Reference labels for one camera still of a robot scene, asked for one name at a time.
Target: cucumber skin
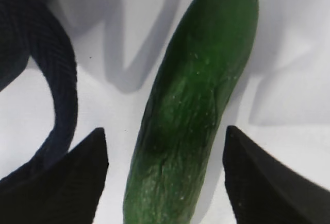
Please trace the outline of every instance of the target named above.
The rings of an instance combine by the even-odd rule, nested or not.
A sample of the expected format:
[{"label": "cucumber skin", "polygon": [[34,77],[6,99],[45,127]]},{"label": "cucumber skin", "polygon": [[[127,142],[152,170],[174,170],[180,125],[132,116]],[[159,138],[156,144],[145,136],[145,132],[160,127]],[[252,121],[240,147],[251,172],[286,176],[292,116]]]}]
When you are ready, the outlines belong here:
[{"label": "cucumber skin", "polygon": [[158,70],[131,161],[125,224],[188,224],[222,113],[250,56],[258,0],[194,0]]}]

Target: white surface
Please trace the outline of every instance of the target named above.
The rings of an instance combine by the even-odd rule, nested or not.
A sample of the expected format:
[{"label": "white surface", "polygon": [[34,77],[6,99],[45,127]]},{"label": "white surface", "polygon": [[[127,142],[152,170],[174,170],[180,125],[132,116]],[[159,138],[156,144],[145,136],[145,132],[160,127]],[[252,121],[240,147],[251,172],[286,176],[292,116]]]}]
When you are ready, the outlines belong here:
[{"label": "white surface", "polygon": [[[110,167],[96,224],[122,223],[145,103],[167,43],[191,1],[57,0],[52,5],[78,62],[73,146],[95,127],[106,131]],[[223,186],[223,138],[229,124],[330,189],[329,44],[328,0],[260,0],[253,53],[223,116],[192,224],[236,223]],[[0,93],[1,176],[40,146],[52,128],[52,110],[46,82],[33,63]]]}]

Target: navy textile strap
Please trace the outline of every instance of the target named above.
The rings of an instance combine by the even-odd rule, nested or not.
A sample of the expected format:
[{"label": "navy textile strap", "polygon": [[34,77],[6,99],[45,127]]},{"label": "navy textile strap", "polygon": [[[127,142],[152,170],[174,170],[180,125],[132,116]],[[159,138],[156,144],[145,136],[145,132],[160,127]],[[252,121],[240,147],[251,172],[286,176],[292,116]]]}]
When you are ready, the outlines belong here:
[{"label": "navy textile strap", "polygon": [[76,61],[69,37],[42,0],[0,0],[0,35],[0,47],[3,42],[22,52],[7,51],[10,58],[28,54],[36,61],[55,109],[54,128],[31,161],[0,181],[11,185],[50,168],[67,153],[77,123]]}]

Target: green cucumber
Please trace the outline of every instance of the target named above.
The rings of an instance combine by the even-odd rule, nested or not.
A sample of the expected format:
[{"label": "green cucumber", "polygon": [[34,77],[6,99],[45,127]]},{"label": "green cucumber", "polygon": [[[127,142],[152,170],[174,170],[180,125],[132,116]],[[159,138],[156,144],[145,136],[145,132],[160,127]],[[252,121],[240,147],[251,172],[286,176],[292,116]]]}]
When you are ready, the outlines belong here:
[{"label": "green cucumber", "polygon": [[144,111],[126,185],[125,224],[190,222],[257,21],[258,0],[193,0],[189,6]]}]

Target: cucumber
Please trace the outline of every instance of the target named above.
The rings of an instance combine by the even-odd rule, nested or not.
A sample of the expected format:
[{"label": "cucumber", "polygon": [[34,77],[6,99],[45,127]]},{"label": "cucumber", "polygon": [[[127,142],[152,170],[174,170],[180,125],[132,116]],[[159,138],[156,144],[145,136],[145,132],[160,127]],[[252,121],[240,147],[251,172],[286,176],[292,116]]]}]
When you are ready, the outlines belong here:
[{"label": "cucumber", "polygon": [[193,0],[146,104],[123,203],[125,224],[187,224],[222,113],[250,56],[258,0]]}]

